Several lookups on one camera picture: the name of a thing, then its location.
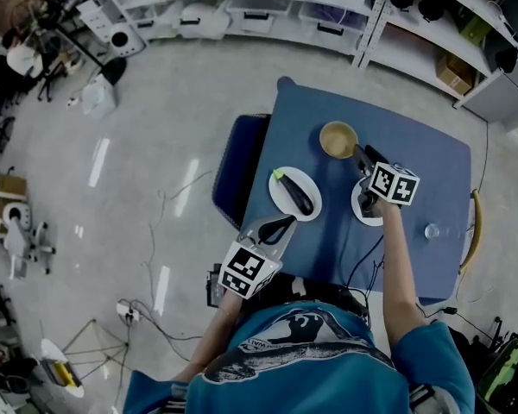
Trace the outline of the brown cardboard box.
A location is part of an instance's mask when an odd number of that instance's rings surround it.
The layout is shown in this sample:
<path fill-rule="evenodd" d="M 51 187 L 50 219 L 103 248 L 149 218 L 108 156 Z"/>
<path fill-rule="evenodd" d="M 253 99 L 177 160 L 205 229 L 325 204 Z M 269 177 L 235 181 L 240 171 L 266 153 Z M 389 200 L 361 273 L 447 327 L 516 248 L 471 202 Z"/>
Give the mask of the brown cardboard box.
<path fill-rule="evenodd" d="M 460 96 L 465 95 L 474 85 L 471 66 L 451 53 L 444 53 L 439 58 L 436 76 Z"/>

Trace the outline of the blue padded chair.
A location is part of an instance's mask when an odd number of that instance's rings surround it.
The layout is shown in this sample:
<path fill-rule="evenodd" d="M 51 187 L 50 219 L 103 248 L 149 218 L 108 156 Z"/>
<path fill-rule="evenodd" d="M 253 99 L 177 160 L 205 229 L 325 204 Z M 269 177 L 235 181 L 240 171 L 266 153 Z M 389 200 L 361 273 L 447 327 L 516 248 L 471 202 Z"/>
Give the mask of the blue padded chair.
<path fill-rule="evenodd" d="M 243 223 L 270 118 L 270 114 L 254 114 L 235 120 L 213 183 L 213 205 L 237 230 Z"/>

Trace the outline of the thin metal tripod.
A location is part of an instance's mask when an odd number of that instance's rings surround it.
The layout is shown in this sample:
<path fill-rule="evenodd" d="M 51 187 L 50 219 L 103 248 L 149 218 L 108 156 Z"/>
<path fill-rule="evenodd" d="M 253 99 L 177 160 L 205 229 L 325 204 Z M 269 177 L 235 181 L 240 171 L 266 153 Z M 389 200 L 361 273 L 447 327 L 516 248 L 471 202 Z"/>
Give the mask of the thin metal tripod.
<path fill-rule="evenodd" d="M 60 349 L 81 381 L 98 372 L 123 373 L 130 348 L 127 337 L 120 337 L 99 323 L 88 320 Z"/>

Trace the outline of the olive green box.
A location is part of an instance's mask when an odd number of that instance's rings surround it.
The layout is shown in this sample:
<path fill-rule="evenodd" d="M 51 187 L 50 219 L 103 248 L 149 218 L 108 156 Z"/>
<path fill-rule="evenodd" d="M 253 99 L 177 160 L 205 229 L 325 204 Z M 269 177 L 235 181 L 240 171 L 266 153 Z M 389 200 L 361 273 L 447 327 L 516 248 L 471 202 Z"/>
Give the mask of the olive green box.
<path fill-rule="evenodd" d="M 465 7 L 458 10 L 455 18 L 459 33 L 472 44 L 479 46 L 492 27 L 481 17 Z"/>

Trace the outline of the green camouflage container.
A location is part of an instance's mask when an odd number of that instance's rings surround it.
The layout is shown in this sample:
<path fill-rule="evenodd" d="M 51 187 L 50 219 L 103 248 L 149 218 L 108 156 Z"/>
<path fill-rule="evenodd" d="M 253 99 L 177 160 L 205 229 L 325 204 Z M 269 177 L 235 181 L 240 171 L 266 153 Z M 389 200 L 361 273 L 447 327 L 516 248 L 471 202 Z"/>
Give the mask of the green camouflage container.
<path fill-rule="evenodd" d="M 481 414 L 518 414 L 518 336 L 498 351 L 476 390 Z"/>

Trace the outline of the person's teal printed T-shirt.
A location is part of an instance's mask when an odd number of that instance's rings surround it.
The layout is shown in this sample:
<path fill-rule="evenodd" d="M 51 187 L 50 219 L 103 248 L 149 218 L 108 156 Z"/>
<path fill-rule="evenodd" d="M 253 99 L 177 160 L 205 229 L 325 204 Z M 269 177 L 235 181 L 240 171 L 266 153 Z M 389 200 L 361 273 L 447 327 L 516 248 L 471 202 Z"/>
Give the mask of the person's teal printed T-shirt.
<path fill-rule="evenodd" d="M 423 324 L 383 353 L 366 322 L 320 302 L 260 310 L 188 382 L 131 376 L 123 414 L 475 414 L 447 326 Z"/>

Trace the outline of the person's black trousers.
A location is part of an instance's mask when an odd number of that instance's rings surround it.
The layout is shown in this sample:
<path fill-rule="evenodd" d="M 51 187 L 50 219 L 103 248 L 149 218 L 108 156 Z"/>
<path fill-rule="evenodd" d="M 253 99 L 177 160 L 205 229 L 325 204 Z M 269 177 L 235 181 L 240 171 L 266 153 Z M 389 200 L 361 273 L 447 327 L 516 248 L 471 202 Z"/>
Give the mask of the person's black trousers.
<path fill-rule="evenodd" d="M 301 300 L 316 300 L 349 311 L 362 319 L 370 315 L 367 304 L 362 304 L 352 292 L 341 285 L 294 277 L 290 280 L 293 295 Z"/>

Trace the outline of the person's right forearm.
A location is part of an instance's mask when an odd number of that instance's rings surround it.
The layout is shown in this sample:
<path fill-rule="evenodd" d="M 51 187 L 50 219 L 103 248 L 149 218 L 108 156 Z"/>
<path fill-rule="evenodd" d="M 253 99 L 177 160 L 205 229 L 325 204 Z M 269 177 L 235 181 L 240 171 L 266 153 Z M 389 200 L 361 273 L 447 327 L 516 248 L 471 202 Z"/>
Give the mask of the person's right forearm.
<path fill-rule="evenodd" d="M 382 314 L 388 343 L 393 347 L 403 336 L 425 325 L 417 304 L 413 269 L 403 228 L 401 209 L 381 201 L 384 268 Z"/>

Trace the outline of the white appliance with round hole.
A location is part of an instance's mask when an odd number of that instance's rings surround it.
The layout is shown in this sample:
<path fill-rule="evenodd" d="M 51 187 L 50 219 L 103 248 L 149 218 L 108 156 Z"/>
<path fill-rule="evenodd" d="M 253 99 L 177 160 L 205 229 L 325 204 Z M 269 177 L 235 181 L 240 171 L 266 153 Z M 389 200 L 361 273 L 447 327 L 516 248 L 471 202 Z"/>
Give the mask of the white appliance with round hole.
<path fill-rule="evenodd" d="M 127 22 L 116 23 L 110 32 L 110 45 L 118 57 L 129 57 L 140 53 L 145 48 L 145 42 Z"/>

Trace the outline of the black device box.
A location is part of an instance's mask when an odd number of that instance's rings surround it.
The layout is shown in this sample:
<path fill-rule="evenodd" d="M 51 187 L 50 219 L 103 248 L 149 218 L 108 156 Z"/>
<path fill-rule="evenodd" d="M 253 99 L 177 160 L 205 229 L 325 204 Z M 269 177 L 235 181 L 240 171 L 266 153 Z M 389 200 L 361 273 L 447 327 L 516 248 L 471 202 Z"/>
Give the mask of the black device box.
<path fill-rule="evenodd" d="M 218 308 L 224 296 L 224 288 L 218 283 L 220 269 L 221 264 L 215 263 L 207 276 L 206 300 L 207 305 L 212 308 Z"/>

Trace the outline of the white and yellow board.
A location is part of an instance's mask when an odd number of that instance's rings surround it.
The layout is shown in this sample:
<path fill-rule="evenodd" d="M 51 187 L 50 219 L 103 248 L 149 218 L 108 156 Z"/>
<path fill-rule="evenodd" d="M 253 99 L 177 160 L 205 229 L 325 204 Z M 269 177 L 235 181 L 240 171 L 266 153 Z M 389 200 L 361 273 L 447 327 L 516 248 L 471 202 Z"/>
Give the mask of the white and yellow board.
<path fill-rule="evenodd" d="M 47 338 L 41 340 L 40 364 L 50 381 L 75 398 L 83 398 L 85 389 L 64 352 Z"/>

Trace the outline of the purple eggplant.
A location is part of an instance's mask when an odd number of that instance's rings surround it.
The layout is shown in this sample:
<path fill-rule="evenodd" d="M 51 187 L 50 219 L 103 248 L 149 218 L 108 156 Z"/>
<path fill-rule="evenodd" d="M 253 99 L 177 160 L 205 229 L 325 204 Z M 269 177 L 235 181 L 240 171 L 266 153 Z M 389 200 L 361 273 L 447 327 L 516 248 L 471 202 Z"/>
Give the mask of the purple eggplant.
<path fill-rule="evenodd" d="M 274 170 L 273 175 L 275 179 L 286 189 L 287 193 L 294 201 L 294 204 L 299 209 L 299 211 L 305 216 L 310 216 L 314 210 L 313 202 L 301 189 L 301 187 L 280 170 Z"/>

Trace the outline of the person's left forearm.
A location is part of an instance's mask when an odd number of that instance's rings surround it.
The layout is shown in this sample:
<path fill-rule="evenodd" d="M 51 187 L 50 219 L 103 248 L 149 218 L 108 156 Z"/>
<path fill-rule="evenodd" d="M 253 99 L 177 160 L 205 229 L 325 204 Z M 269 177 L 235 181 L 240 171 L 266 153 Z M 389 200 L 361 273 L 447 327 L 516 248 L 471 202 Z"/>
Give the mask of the person's left forearm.
<path fill-rule="evenodd" d="M 237 294 L 231 291 L 224 294 L 191 359 L 186 367 L 173 377 L 173 381 L 189 383 L 226 350 L 240 317 L 242 304 L 243 299 Z"/>

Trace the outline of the white power strip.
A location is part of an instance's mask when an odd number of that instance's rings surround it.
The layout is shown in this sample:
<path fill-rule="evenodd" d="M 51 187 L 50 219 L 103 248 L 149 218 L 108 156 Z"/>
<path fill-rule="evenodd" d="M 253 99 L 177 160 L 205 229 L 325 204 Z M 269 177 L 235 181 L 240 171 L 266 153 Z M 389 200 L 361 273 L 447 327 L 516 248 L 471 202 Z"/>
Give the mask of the white power strip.
<path fill-rule="evenodd" d="M 118 301 L 116 311 L 121 320 L 127 325 L 132 325 L 140 320 L 140 312 L 130 302 Z"/>

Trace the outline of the clear storage bin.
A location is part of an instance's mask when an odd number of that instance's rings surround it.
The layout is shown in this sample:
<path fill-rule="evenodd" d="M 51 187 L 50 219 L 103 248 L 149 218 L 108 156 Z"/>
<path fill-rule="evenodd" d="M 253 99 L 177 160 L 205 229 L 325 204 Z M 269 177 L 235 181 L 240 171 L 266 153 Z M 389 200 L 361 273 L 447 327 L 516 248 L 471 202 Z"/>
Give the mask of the clear storage bin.
<path fill-rule="evenodd" d="M 276 18 L 288 15 L 289 0 L 229 0 L 225 9 L 231 16 L 231 28 L 267 34 Z"/>
<path fill-rule="evenodd" d="M 360 42 L 368 17 L 348 9 L 321 3 L 303 3 L 299 18 L 326 40 L 346 40 L 354 47 Z"/>

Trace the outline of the tan bowl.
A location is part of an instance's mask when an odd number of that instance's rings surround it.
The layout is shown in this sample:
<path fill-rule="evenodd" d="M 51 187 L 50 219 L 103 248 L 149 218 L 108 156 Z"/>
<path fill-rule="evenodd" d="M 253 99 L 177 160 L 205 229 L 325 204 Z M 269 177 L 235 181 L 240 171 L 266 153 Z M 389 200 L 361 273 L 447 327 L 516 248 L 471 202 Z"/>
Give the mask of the tan bowl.
<path fill-rule="evenodd" d="M 345 122 L 329 122 L 319 133 L 319 142 L 322 149 L 335 159 L 348 159 L 353 155 L 358 144 L 356 131 Z"/>

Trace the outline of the white round plate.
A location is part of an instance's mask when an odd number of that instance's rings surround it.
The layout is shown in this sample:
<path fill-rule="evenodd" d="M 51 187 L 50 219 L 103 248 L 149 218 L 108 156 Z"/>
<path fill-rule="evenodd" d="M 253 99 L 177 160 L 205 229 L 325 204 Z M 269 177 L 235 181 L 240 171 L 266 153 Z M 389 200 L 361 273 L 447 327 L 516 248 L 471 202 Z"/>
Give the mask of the white round plate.
<path fill-rule="evenodd" d="M 268 180 L 268 191 L 275 206 L 284 214 L 294 215 L 300 222 L 310 222 L 316 219 L 322 210 L 322 197 L 313 179 L 300 169 L 291 166 L 281 166 L 278 168 L 278 171 L 287 175 L 305 192 L 313 203 L 313 212 L 310 215 L 303 214 L 290 197 L 286 188 L 272 173 Z"/>
<path fill-rule="evenodd" d="M 381 227 L 383 224 L 383 220 L 381 216 L 373 216 L 369 214 L 365 216 L 361 209 L 361 204 L 359 203 L 359 197 L 363 194 L 362 183 L 366 180 L 365 177 L 359 179 L 353 187 L 351 192 L 351 208 L 357 220 L 369 227 Z"/>

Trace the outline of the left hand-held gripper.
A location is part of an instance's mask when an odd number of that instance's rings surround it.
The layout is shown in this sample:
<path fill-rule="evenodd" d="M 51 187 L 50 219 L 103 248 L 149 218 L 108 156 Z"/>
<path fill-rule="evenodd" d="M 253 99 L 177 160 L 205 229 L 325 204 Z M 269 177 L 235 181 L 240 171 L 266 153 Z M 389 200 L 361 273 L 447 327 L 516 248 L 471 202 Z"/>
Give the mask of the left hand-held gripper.
<path fill-rule="evenodd" d="M 255 220 L 231 244 L 218 284 L 240 298 L 251 298 L 281 270 L 281 257 L 297 228 L 294 215 Z"/>

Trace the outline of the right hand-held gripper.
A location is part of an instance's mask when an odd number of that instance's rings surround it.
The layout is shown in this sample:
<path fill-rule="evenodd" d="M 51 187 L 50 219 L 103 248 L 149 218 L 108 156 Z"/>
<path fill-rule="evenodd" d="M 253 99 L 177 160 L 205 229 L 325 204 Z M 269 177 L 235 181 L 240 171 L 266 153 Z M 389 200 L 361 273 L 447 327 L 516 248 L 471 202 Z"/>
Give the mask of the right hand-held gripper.
<path fill-rule="evenodd" d="M 358 183 L 357 204 L 360 217 L 377 217 L 375 204 L 379 199 L 400 207 L 412 204 L 420 183 L 420 178 L 413 172 L 389 164 L 389 161 L 371 145 L 366 145 L 363 149 L 356 144 L 352 158 L 360 172 L 369 172 L 370 162 L 374 165 L 370 174 Z"/>

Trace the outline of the blue covered table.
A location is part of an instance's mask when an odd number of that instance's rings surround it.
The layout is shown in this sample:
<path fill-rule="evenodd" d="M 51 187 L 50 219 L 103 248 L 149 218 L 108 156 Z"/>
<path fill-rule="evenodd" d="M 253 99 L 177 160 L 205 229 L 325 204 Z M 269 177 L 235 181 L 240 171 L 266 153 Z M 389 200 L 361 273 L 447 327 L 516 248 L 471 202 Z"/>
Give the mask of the blue covered table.
<path fill-rule="evenodd" d="M 401 210 L 417 295 L 445 300 L 452 295 L 463 258 L 471 194 L 471 150 L 463 142 L 390 110 L 296 84 L 283 77 L 244 223 L 274 216 L 268 180 L 281 166 L 308 174 L 322 197 L 319 216 L 299 223 L 282 257 L 283 272 L 354 287 L 382 287 L 372 264 L 383 254 L 382 231 L 360 223 L 351 208 L 351 192 L 360 179 L 356 164 L 330 157 L 320 146 L 322 127 L 349 124 L 363 145 L 420 178 L 411 205 Z M 427 240 L 425 227 L 436 223 L 438 238 Z"/>

